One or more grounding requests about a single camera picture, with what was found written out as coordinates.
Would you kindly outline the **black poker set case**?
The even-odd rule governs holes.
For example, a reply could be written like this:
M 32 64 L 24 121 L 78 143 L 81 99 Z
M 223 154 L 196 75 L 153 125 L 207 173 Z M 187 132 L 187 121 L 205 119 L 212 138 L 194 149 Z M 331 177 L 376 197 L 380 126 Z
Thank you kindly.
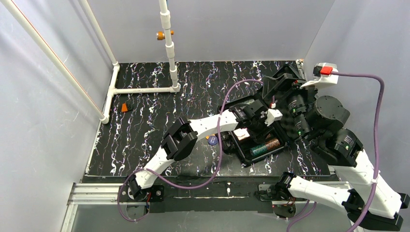
M 239 117 L 245 137 L 237 135 L 238 129 L 221 132 L 221 145 L 225 154 L 236 154 L 245 166 L 281 152 L 299 137 L 286 99 L 305 80 L 296 68 L 285 64 L 272 77 L 264 76 L 262 82 L 254 94 L 218 108 L 218 112 L 232 110 Z

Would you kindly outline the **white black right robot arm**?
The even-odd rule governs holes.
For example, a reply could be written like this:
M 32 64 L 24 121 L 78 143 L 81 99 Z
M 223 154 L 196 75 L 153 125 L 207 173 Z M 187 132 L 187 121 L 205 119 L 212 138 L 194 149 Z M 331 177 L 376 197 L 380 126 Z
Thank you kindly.
M 321 87 L 335 85 L 340 72 L 324 67 L 319 78 L 300 84 L 284 77 L 263 79 L 266 95 L 283 92 L 300 138 L 312 141 L 312 151 L 345 178 L 349 189 L 340 189 L 308 181 L 294 173 L 284 172 L 281 179 L 256 194 L 265 201 L 287 201 L 297 198 L 323 204 L 346 212 L 351 230 L 362 227 L 374 231 L 401 229 L 399 211 L 407 208 L 409 195 L 394 191 L 382 178 L 379 162 L 371 162 L 362 142 L 344 125 L 350 116 L 342 103 L 332 96 L 315 98 Z

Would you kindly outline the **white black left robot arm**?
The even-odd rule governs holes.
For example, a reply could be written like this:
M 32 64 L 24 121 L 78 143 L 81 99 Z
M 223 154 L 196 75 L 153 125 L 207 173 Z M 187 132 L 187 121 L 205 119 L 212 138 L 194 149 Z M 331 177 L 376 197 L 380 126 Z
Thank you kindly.
M 254 101 L 250 105 L 222 108 L 220 113 L 205 118 L 180 117 L 165 132 L 155 155 L 143 168 L 130 174 L 125 184 L 134 200 L 143 200 L 155 180 L 162 178 L 162 172 L 189 156 L 199 140 L 212 134 L 246 129 L 252 139 L 264 142 L 274 122 L 281 120 L 282 116 L 278 109 Z

